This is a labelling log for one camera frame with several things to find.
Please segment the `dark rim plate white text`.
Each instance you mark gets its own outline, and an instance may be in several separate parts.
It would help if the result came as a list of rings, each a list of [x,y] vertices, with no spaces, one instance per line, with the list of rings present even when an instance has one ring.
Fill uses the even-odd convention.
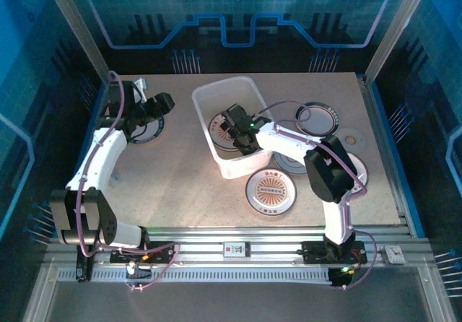
[[[155,140],[165,127],[165,119],[163,117],[149,122],[143,126],[137,126],[131,135],[130,142],[132,144],[146,144]]]

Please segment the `white plastic bin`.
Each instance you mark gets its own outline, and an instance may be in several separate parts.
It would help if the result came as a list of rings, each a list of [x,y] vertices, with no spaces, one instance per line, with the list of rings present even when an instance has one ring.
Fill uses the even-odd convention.
[[[215,144],[209,132],[212,119],[235,103],[241,105],[250,114],[267,107],[256,84],[249,77],[238,76],[205,84],[192,93],[199,121],[209,146],[209,150],[218,164],[223,178],[232,180],[252,174],[266,167],[273,155],[271,150],[260,149],[244,156],[239,151],[223,150]]]

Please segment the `white plate orange sunburst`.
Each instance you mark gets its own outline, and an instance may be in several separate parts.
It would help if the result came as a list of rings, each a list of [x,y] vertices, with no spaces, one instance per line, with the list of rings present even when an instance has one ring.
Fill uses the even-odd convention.
[[[214,148],[220,157],[241,157],[243,154],[234,145],[234,139],[221,127],[224,122],[221,113],[216,114],[209,122],[208,132]]]
[[[282,170],[264,168],[249,177],[245,196],[256,212],[276,217],[288,212],[295,205],[297,188],[295,182]]]

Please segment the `white plate green clover outline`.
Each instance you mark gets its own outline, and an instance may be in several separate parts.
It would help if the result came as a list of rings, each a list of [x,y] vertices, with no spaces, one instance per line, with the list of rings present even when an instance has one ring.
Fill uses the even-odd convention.
[[[300,162],[293,160],[290,157],[284,156],[278,152],[273,154],[276,165],[286,173],[292,175],[306,175],[306,167]]]

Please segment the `dark rim plate red labels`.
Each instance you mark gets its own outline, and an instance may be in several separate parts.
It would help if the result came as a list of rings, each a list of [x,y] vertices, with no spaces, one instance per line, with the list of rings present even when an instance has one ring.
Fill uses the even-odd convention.
[[[357,155],[351,152],[349,152],[348,155],[357,171],[357,178],[361,181],[364,187],[367,187],[367,184],[369,182],[369,173],[367,166]]]

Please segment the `white disc with hole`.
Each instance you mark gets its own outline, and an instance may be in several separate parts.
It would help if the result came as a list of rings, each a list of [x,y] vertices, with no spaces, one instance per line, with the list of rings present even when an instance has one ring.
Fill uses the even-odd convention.
[[[342,128],[336,132],[341,142],[347,146],[359,147],[367,143],[365,135],[355,128]]]

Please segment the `white box red sticker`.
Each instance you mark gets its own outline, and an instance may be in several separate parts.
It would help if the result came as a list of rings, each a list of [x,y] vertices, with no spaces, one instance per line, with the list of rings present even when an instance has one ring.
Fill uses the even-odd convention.
[[[249,258],[249,242],[225,242],[223,243],[224,258]]]

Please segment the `small black adapter with LED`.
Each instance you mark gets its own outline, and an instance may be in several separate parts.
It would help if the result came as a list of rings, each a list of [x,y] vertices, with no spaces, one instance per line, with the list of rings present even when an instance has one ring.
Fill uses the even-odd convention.
[[[355,268],[352,266],[345,266],[342,268],[329,268],[328,280],[333,287],[348,286],[352,283],[355,274]]]
[[[140,269],[139,264],[135,261],[129,261],[126,265],[127,279],[150,279],[152,272],[149,269]]]

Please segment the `black elongated device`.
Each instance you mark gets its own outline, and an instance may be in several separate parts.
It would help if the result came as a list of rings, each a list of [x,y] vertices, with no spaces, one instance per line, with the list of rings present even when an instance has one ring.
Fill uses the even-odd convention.
[[[76,280],[78,282],[89,282],[92,277],[92,257],[86,257],[81,252],[77,253]]]

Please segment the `small white timer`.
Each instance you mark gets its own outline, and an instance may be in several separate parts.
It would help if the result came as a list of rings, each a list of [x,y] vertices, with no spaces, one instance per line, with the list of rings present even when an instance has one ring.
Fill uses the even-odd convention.
[[[406,263],[404,253],[399,245],[384,245],[381,252],[387,264],[404,265]]]

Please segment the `aluminium frame post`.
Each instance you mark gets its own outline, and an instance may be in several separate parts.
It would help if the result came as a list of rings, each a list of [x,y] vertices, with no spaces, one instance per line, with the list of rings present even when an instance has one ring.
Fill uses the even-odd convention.
[[[412,15],[415,13],[421,0],[403,0],[391,21],[383,39],[380,42],[371,62],[366,69],[364,76],[364,84],[371,87],[375,79],[380,73],[402,32],[409,24]]]
[[[108,65],[97,47],[90,30],[88,29],[82,15],[80,14],[73,0],[54,0],[60,9],[64,19],[68,23],[75,37],[79,41],[87,58],[92,64],[97,75],[105,84],[108,83],[107,73],[109,72]]]

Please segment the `aluminium extrusion rail base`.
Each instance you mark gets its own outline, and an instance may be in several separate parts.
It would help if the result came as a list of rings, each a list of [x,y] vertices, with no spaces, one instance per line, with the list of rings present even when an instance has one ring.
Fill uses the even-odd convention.
[[[301,267],[296,254],[304,241],[323,239],[322,227],[154,227],[151,238],[180,244],[175,266],[183,267]],[[365,243],[367,258],[373,256],[374,237],[377,248],[398,245],[405,265],[418,267],[435,262],[430,242],[418,238],[406,225],[366,225],[357,227],[357,239]],[[226,242],[249,242],[249,258],[225,258]]]

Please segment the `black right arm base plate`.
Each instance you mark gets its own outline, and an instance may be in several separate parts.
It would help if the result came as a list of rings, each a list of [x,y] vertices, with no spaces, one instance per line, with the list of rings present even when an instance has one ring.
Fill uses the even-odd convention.
[[[301,249],[297,251],[302,256],[304,264],[361,264],[367,263],[365,244],[354,241],[340,253],[337,245],[323,241],[302,242]]]

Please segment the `aluminium side rail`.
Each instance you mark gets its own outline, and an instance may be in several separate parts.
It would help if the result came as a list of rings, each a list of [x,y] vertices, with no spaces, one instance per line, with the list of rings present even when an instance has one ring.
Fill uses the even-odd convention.
[[[425,238],[419,211],[406,178],[378,89],[375,83],[367,85],[363,74],[358,74],[357,80],[398,213],[404,215],[413,238]]]

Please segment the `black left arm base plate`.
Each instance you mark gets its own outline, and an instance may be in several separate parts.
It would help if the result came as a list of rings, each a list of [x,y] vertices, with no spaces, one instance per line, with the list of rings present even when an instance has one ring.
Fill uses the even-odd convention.
[[[175,253],[176,244],[154,241],[147,245],[142,253],[128,250],[113,251],[110,255],[111,264],[168,264]]]

